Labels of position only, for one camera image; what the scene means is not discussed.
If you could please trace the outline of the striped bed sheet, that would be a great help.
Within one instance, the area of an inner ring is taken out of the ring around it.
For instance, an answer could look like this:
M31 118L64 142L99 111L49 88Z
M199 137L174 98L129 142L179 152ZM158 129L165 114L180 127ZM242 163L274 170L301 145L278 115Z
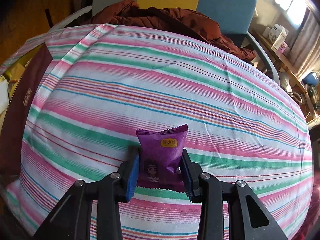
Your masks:
M302 227L313 186L308 126L261 71L183 35L94 24L30 39L1 72L41 44L53 59L27 115L21 174L3 192L28 236L76 180L117 170L136 130L183 124L192 161L221 181L246 181L288 239Z

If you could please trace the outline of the blue round chair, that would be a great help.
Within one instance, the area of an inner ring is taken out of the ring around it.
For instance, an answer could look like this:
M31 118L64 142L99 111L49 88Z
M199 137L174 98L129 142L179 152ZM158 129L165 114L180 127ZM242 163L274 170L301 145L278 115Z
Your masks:
M320 81L320 75L318 71L310 72L304 79L302 80L306 85L317 86Z

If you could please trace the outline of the wooden desk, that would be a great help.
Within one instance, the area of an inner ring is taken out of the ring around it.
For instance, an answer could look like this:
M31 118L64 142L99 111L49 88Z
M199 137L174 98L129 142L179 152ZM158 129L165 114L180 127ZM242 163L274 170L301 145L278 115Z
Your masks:
M301 99L299 100L296 95L293 95L298 101L303 114L305 116L308 129L311 130L319 125L319 111L315 110L313 106L314 100L310 98L308 94L308 86L302 81L299 81L298 77L293 72L293 66L287 57L276 50L268 38L264 37L262 34L258 33L253 29L253 37L259 42L259 44L264 49L265 53L269 56L270 60L273 62L275 69L278 72L285 72L289 77L290 86L295 93L298 93Z

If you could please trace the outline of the pink small box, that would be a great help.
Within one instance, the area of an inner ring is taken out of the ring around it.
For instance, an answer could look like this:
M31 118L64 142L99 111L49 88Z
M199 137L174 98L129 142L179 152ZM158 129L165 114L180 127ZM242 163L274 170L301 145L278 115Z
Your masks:
M286 55L290 51L289 46L286 42L282 42L279 48L277 49L277 53L280 55Z

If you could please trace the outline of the white product box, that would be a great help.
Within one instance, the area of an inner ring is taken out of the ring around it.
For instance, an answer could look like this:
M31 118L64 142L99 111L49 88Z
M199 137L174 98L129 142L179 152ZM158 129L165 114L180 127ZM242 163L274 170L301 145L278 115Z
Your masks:
M281 44L285 41L288 35L288 31L282 26L275 24L269 32L268 38L272 46L278 49Z

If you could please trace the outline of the dark red jacket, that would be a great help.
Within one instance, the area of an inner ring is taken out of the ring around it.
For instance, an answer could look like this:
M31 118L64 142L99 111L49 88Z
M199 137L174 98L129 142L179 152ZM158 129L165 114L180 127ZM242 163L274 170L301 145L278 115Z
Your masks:
M190 9L149 7L141 9L134 0L123 0L105 7L84 24L125 25L145 27L184 35L217 47L246 62L256 57L256 52L241 48L223 35L217 22Z

